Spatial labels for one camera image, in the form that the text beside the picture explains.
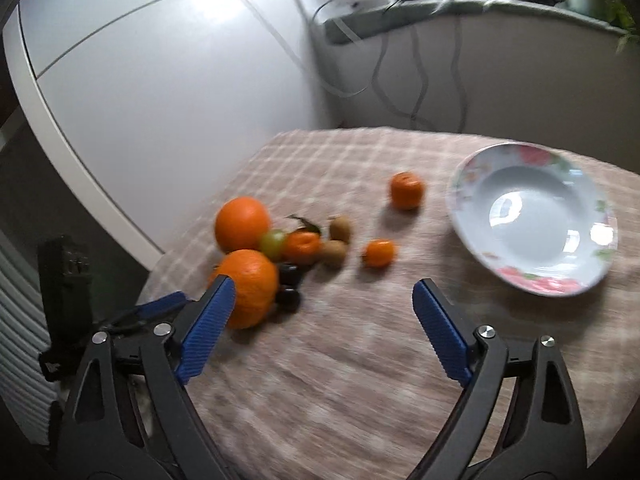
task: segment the metal screw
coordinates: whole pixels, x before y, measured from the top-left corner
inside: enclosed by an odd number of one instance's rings
[[[101,344],[104,343],[105,341],[107,341],[107,333],[106,332],[96,332],[92,338],[91,338],[91,342],[94,344]]]
[[[168,323],[160,323],[154,327],[154,334],[156,335],[167,335],[171,332],[171,325]]]
[[[549,335],[543,335],[540,338],[540,342],[542,343],[543,346],[547,346],[547,347],[556,346],[556,340]]]
[[[491,339],[495,337],[495,328],[489,325],[482,325],[478,327],[478,333],[485,339]]]

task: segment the dark grape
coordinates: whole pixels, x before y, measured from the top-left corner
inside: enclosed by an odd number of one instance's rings
[[[276,304],[283,312],[297,312],[301,302],[302,296],[292,286],[281,285],[276,293]]]
[[[280,273],[280,284],[296,288],[305,275],[305,268],[294,264],[278,264]]]

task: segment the table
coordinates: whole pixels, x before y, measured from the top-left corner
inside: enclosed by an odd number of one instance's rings
[[[413,284],[435,280],[478,322],[503,335],[551,334],[564,355],[584,419],[591,463],[640,395],[640,176],[563,152],[608,193],[620,250],[610,273],[575,298],[540,298],[503,283],[478,264],[453,232],[444,193],[456,165],[496,139],[362,128],[280,134],[267,144],[151,273],[140,298],[174,290],[199,297],[222,257],[216,212],[248,194],[286,215],[354,220],[341,272],[314,269],[295,316],[225,334],[188,392],[222,453],[250,478],[401,479],[420,460],[460,394],[415,319]],[[427,181],[419,214],[386,204],[391,175],[414,170]],[[399,246],[387,272],[360,267],[371,238]],[[510,395],[497,403],[476,455],[497,439]]]

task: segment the fruit pile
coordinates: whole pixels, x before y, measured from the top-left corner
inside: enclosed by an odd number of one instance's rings
[[[424,183],[413,173],[399,173],[389,183],[391,205],[399,210],[420,207]],[[241,196],[220,209],[214,234],[220,249],[227,253],[213,270],[209,283],[226,274],[236,285],[236,304],[227,327],[243,329],[261,323],[275,303],[279,310],[294,313],[302,297],[298,291],[305,273],[316,263],[334,270],[344,265],[351,244],[353,225],[347,216],[330,219],[322,239],[322,228],[296,215],[300,222],[293,232],[271,228],[267,208],[255,198]],[[362,253],[366,267],[384,268],[397,256],[391,240],[372,240]]]

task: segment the plate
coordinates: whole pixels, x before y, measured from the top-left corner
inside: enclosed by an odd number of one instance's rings
[[[474,153],[456,169],[446,200],[473,256],[540,296],[574,296],[596,285],[618,246],[606,195],[542,146],[505,142]]]

